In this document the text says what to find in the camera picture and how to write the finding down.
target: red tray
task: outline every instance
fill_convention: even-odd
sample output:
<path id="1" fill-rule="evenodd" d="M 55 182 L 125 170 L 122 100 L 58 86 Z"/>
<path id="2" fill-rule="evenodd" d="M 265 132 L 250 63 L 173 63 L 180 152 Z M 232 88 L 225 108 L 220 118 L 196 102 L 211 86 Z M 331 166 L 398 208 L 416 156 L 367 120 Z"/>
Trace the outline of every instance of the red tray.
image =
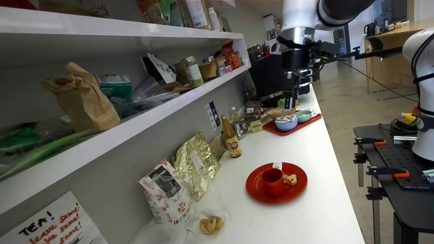
<path id="1" fill-rule="evenodd" d="M 276 124 L 274 123 L 274 120 L 271 121 L 271 122 L 268 122 L 268 123 L 264 124 L 262 126 L 262 128 L 264 130 L 267 130 L 267 131 L 272 132 L 274 134 L 289 135 L 289 134 L 293 133 L 294 131 L 299 130 L 299 129 L 305 127 L 306 125 L 308 125 L 308 124 L 310 124 L 312 122 L 315 122 L 316 120 L 320 119 L 321 117 L 322 117 L 322 114 L 317 114 L 315 117 L 311 118 L 306 123 L 298 123 L 297 126 L 294 129 L 290 130 L 290 131 L 281 131 L 281 130 L 279 130 L 279 128 L 277 128 Z"/>

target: gold foil bag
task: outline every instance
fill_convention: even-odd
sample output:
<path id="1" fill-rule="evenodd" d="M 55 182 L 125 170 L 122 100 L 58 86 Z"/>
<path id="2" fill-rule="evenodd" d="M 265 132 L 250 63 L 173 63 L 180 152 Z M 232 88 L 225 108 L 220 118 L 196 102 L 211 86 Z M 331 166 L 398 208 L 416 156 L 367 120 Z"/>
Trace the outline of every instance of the gold foil bag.
<path id="1" fill-rule="evenodd" d="M 174 168 L 182 175 L 191 197 L 199 201 L 207 192 L 207 181 L 204 176 L 214 179 L 220 164 L 201 132 L 175 151 Z"/>

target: kettle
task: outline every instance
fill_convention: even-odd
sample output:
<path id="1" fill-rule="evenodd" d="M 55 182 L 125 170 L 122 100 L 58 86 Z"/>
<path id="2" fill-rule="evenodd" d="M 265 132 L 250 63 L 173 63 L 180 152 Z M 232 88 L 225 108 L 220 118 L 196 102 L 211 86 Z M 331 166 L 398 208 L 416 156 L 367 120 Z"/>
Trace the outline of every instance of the kettle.
<path id="1" fill-rule="evenodd" d="M 373 36 L 375 35 L 375 23 L 369 23 L 367 25 L 365 25 L 363 32 L 367 35 L 367 36 Z"/>

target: red package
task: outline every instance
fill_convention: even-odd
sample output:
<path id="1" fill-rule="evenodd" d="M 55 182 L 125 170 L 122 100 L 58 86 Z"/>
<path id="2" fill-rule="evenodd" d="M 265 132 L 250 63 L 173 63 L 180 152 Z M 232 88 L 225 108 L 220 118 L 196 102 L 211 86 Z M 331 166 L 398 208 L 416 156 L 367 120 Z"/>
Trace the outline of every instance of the red package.
<path id="1" fill-rule="evenodd" d="M 226 58 L 224 64 L 232 66 L 232 69 L 239 68 L 241 66 L 240 61 L 238 60 L 237 54 L 232 49 L 233 41 L 230 41 L 224 44 L 221 47 L 220 53 L 222 56 Z"/>

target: red plate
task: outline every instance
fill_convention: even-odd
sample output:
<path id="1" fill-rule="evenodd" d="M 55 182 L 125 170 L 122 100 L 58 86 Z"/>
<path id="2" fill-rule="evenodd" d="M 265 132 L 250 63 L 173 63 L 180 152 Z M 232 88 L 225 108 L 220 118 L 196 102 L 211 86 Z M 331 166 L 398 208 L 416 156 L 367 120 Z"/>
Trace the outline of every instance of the red plate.
<path id="1" fill-rule="evenodd" d="M 259 168 L 255 169 L 249 177 L 247 177 L 246 188 L 247 192 L 254 199 L 266 202 L 266 203 L 281 203 L 292 200 L 300 195 L 307 185 L 307 175 L 306 173 L 297 165 L 293 165 L 290 163 L 282 163 L 282 171 L 286 175 L 297 175 L 297 184 L 294 186 L 289 186 L 286 189 L 286 192 L 283 196 L 279 198 L 269 197 L 263 188 L 263 182 L 261 180 L 262 173 L 273 167 L 273 163 L 262 165 Z"/>

